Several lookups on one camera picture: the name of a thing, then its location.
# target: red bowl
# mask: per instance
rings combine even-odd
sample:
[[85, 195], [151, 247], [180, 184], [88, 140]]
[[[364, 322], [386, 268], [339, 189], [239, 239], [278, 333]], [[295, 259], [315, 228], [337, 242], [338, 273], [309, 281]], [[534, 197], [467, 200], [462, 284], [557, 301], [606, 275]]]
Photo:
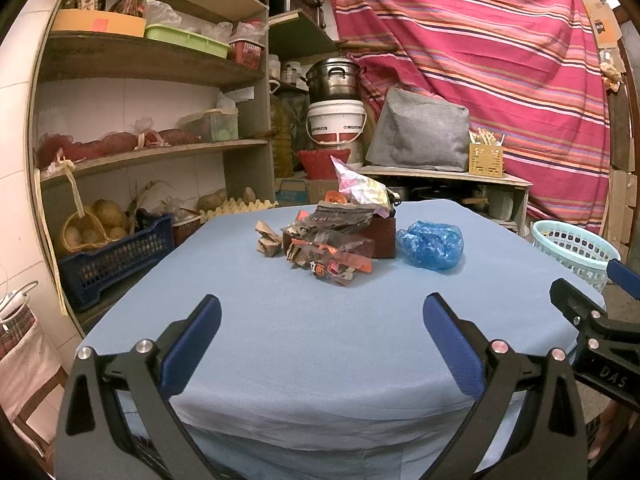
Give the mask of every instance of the red bowl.
[[332, 155], [339, 158], [344, 163], [349, 160], [351, 150], [301, 150], [298, 158], [302, 162], [309, 180], [336, 180], [334, 164], [331, 161]]

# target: tablecloth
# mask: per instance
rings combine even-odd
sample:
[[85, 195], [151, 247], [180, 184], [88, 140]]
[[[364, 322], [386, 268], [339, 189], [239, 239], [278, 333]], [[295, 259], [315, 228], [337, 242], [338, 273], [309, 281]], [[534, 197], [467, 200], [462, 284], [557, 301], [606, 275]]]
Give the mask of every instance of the tablecloth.
[[[457, 267], [433, 272], [377, 260], [372, 274], [334, 285], [256, 251], [255, 223], [278, 230], [298, 209], [210, 220], [82, 343], [103, 354], [128, 350], [186, 318], [205, 294], [219, 297], [220, 330], [172, 406], [210, 458], [251, 480], [419, 478], [472, 403], [422, 323], [432, 292], [487, 339], [532, 354], [575, 345], [577, 331], [549, 301], [553, 280], [565, 278], [604, 304], [526, 240], [446, 200], [403, 203], [397, 222], [458, 225], [465, 254]], [[520, 402], [485, 463], [499, 456]]]

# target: snack wrapper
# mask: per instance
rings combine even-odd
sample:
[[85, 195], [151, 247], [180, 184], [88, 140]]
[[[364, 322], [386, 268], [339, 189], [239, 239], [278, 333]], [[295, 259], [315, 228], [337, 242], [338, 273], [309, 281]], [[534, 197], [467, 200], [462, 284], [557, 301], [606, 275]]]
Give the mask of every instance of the snack wrapper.
[[339, 158], [332, 156], [331, 160], [334, 164], [335, 174], [338, 177], [340, 193], [350, 199], [351, 203], [378, 206], [376, 213], [382, 218], [388, 218], [393, 205], [389, 202], [386, 186], [368, 176], [353, 171]]

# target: green plastic tray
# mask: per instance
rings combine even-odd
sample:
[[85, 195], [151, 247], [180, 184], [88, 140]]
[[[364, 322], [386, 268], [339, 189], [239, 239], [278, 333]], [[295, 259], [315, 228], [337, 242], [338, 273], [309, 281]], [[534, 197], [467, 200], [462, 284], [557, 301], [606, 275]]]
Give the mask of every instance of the green plastic tray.
[[153, 23], [147, 26], [145, 38], [185, 46], [224, 58], [226, 58], [226, 53], [231, 49], [228, 44], [221, 41], [212, 40], [201, 34], [170, 27], [169, 25], [162, 25], [161, 23]]

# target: yellow basket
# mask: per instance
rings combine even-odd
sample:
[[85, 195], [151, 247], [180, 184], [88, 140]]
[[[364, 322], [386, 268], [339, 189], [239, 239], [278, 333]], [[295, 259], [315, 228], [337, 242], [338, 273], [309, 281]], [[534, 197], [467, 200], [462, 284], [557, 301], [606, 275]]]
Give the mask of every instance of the yellow basket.
[[469, 144], [469, 173], [502, 178], [502, 146]]

